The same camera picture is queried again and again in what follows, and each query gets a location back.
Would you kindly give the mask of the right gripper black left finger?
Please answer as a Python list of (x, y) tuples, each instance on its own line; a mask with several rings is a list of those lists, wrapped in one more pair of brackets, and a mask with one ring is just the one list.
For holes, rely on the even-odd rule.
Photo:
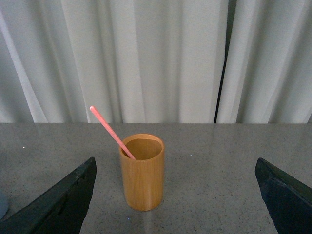
[(93, 196), (97, 166), (89, 158), (57, 184), (1, 222), (2, 234), (78, 234)]

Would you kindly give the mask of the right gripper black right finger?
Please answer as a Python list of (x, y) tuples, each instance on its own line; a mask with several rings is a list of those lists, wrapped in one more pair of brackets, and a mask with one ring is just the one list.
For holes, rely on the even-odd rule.
[(279, 234), (312, 232), (312, 189), (263, 158), (255, 176), (260, 193)]

